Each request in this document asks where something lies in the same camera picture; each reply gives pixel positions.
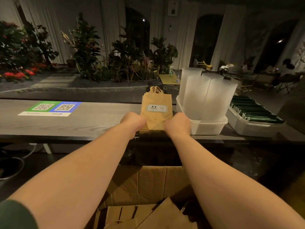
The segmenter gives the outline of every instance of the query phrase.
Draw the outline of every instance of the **table leg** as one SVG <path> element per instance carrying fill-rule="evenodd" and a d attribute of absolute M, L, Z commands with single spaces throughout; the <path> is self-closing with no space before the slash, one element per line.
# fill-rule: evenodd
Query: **table leg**
<path fill-rule="evenodd" d="M 43 147 L 46 150 L 47 154 L 53 154 L 53 149 L 50 144 L 43 144 Z"/>

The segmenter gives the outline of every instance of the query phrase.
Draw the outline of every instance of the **forearm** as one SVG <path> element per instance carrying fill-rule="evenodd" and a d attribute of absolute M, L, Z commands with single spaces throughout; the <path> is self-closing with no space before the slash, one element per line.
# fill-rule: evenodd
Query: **forearm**
<path fill-rule="evenodd" d="M 278 196 L 220 161 L 191 137 L 172 140 L 214 229 L 305 228 L 303 218 Z"/>
<path fill-rule="evenodd" d="M 109 129 L 40 172 L 10 199 L 27 206 L 40 229 L 83 229 L 108 187 L 130 130 L 125 123 Z"/>

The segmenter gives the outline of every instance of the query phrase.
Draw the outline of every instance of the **clear plastic container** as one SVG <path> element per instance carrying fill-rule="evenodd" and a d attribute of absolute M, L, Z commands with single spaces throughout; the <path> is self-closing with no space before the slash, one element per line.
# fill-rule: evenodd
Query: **clear plastic container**
<path fill-rule="evenodd" d="M 177 112 L 183 112 L 179 96 L 176 97 Z M 218 135 L 223 127 L 228 123 L 227 117 L 224 116 L 222 121 L 191 121 L 191 135 Z"/>
<path fill-rule="evenodd" d="M 239 135 L 243 136 L 260 136 L 273 137 L 280 128 L 285 126 L 283 124 L 270 124 L 247 121 L 243 119 L 233 108 L 229 107 L 226 113 L 228 123 Z"/>

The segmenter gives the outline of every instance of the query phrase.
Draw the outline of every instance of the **arched doorway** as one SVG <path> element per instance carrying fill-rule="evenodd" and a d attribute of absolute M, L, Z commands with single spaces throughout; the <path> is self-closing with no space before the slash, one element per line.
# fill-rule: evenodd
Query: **arched doorway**
<path fill-rule="evenodd" d="M 140 12 L 125 7 L 126 26 L 133 26 L 133 37 L 135 38 L 135 45 L 143 50 L 149 49 L 149 31 L 150 23 Z"/>
<path fill-rule="evenodd" d="M 211 63 L 223 15 L 208 14 L 197 19 L 190 66 L 194 59 Z"/>
<path fill-rule="evenodd" d="M 255 72 L 265 70 L 268 66 L 276 65 L 297 22 L 297 19 L 288 20 L 279 24 L 271 31 L 268 41 L 255 67 Z"/>

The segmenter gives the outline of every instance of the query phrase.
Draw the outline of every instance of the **projected qr code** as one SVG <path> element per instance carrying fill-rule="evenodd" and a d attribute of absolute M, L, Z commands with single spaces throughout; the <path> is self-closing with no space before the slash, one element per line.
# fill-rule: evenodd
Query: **projected qr code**
<path fill-rule="evenodd" d="M 33 108 L 32 110 L 41 110 L 41 111 L 46 111 L 48 110 L 50 107 L 52 107 L 54 104 L 39 104 L 37 105 L 35 108 Z"/>
<path fill-rule="evenodd" d="M 58 108 L 56 108 L 54 111 L 70 111 L 71 108 L 73 108 L 75 104 L 62 104 Z"/>

